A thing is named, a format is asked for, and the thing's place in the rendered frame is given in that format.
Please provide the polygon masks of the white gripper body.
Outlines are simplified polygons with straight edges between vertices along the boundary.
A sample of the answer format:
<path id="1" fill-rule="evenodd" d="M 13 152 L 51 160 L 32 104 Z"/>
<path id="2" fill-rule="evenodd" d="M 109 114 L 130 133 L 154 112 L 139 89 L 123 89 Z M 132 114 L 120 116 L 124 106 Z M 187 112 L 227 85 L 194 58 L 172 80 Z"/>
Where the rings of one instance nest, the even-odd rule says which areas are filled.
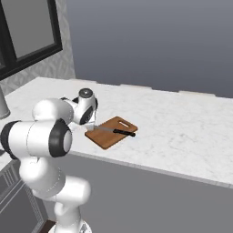
<path id="1" fill-rule="evenodd" d="M 93 131 L 96 128 L 96 122 L 91 121 L 85 124 L 86 130 L 87 131 Z"/>

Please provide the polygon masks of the brown wooden cutting board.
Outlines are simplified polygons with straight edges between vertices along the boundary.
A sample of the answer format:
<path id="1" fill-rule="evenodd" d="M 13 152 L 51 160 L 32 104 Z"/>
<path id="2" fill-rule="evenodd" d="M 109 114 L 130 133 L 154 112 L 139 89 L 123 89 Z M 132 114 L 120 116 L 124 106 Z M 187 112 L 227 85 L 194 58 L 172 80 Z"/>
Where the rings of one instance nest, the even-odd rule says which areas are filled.
<path id="1" fill-rule="evenodd" d="M 127 135 L 114 133 L 114 129 L 127 131 L 134 135 L 137 131 L 137 126 L 129 123 L 120 116 L 115 116 L 99 125 L 93 131 L 85 132 L 85 136 L 101 148 L 108 149 L 127 137 Z"/>

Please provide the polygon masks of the grey drawer front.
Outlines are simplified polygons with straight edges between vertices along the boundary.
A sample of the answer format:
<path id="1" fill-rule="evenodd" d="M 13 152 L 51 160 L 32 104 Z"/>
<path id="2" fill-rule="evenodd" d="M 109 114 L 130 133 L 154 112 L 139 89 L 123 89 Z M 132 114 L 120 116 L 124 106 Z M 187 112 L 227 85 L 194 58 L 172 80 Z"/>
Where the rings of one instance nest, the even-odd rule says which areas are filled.
<path id="1" fill-rule="evenodd" d="M 21 185 L 19 175 L 20 163 L 16 160 L 11 161 L 0 171 L 0 203 L 14 195 Z"/>

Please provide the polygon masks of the grey cylinder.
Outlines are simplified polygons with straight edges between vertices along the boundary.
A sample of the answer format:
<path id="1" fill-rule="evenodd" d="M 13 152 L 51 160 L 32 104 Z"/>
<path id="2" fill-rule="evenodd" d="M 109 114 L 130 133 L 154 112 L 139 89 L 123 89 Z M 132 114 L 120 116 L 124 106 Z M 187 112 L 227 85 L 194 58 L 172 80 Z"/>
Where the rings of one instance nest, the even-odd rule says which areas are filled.
<path id="1" fill-rule="evenodd" d="M 0 119 L 4 119 L 10 115 L 10 110 L 5 101 L 5 96 L 3 94 L 2 88 L 0 87 Z"/>

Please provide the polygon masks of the grey cupboard door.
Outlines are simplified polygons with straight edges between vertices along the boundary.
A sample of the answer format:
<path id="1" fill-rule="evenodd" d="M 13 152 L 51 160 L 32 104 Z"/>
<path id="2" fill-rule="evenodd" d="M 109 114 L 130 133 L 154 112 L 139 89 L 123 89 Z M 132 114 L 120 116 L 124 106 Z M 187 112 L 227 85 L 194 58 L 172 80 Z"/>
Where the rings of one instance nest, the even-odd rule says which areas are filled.
<path id="1" fill-rule="evenodd" d="M 22 181 L 0 201 L 0 233 L 39 233 L 47 220 L 43 201 Z"/>

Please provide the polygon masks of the black-handled knife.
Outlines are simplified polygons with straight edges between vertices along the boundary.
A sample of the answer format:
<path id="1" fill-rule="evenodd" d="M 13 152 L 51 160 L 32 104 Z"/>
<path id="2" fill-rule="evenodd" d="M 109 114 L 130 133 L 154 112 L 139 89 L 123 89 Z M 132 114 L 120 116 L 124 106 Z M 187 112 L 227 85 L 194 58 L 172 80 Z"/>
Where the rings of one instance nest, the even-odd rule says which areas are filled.
<path id="1" fill-rule="evenodd" d="M 134 133 L 134 132 L 129 132 L 126 130 L 121 130 L 121 129 L 116 129 L 116 128 L 94 126 L 94 129 L 105 130 L 105 131 L 109 131 L 109 132 L 113 132 L 115 134 L 121 134 L 121 135 L 125 135 L 125 136 L 131 136 L 131 137 L 136 136 L 136 133 Z"/>

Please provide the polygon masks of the black window frame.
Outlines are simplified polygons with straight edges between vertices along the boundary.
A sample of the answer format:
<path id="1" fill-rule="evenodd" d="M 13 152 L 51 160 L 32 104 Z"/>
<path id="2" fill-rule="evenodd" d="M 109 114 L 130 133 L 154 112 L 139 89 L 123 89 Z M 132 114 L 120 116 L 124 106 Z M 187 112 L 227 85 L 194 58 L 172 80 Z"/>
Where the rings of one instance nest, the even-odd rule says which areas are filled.
<path id="1" fill-rule="evenodd" d="M 0 80 L 62 49 L 56 0 L 0 0 Z"/>

